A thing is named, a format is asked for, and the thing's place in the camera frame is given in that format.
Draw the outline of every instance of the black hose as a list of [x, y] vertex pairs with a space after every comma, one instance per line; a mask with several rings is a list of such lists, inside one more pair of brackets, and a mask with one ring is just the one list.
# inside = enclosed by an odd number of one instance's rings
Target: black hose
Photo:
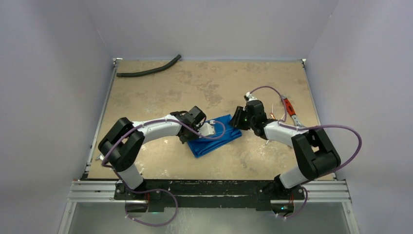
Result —
[[142, 71], [142, 72], [134, 72], [134, 73], [116, 73], [117, 77], [142, 77], [146, 76], [149, 74], [157, 73], [157, 72], [162, 72], [170, 67], [172, 67], [176, 62], [181, 58], [181, 55], [176, 56], [174, 59], [172, 59], [170, 62], [167, 64], [163, 65], [162, 67], [157, 67], [153, 68], [147, 71]]

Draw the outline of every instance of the blue cloth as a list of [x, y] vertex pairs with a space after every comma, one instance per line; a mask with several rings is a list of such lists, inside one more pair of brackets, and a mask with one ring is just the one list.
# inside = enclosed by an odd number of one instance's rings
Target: blue cloth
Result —
[[[209, 152], [218, 149], [219, 147], [239, 138], [242, 134], [239, 129], [233, 128], [229, 125], [231, 120], [231, 115], [226, 115], [222, 117], [215, 118], [213, 120], [220, 121], [225, 125], [225, 134], [222, 138], [218, 140], [210, 140], [205, 138], [200, 138], [197, 140], [188, 141], [188, 146], [191, 149], [195, 157], [201, 157], [208, 154]], [[222, 134], [223, 128], [221, 124], [216, 123], [214, 125], [215, 135], [209, 137], [218, 137]]]

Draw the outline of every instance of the white enclosure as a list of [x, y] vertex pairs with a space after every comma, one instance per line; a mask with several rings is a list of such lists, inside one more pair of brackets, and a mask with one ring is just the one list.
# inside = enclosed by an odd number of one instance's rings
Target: white enclosure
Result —
[[[321, 123], [363, 137], [358, 157], [338, 172], [360, 232], [411, 233], [412, 9], [409, 0], [2, 1], [2, 233], [57, 232], [71, 181], [85, 168], [112, 58], [177, 53], [306, 59]], [[348, 158], [354, 136], [328, 133]]]

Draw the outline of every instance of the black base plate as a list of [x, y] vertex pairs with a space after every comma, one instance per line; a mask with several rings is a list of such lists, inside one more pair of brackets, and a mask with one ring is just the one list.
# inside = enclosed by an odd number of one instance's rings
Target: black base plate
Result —
[[[165, 189], [176, 196], [179, 207], [193, 208], [255, 208], [257, 211], [273, 209], [271, 200], [304, 199], [300, 186], [287, 193], [265, 193], [263, 187], [273, 180], [169, 180], [145, 179], [137, 191]], [[117, 183], [115, 200], [144, 200], [144, 194], [134, 194], [123, 183]], [[175, 207], [171, 196], [165, 192], [151, 192], [149, 212], [163, 212], [165, 207]]]

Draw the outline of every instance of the work surface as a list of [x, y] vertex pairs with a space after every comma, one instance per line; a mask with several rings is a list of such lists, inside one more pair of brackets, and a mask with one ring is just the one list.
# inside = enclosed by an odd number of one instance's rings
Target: work surface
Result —
[[[144, 71], [164, 61], [121, 61], [118, 72]], [[270, 85], [286, 95], [300, 121], [318, 124], [317, 115], [300, 62], [180, 61], [161, 73], [139, 78], [115, 78], [97, 143], [121, 117], [144, 121], [174, 111], [189, 111], [194, 105], [208, 119], [233, 115], [244, 106], [244, 95], [252, 89]], [[260, 89], [254, 96], [264, 104], [267, 116], [274, 105], [276, 118], [283, 115], [279, 96]], [[290, 116], [287, 123], [293, 125]], [[273, 179], [297, 165], [293, 149], [265, 140], [252, 131], [200, 158], [176, 136], [154, 140], [142, 146], [135, 161], [144, 178], [171, 179]], [[97, 147], [93, 157], [99, 155]], [[116, 178], [108, 168], [93, 159], [88, 178]]]

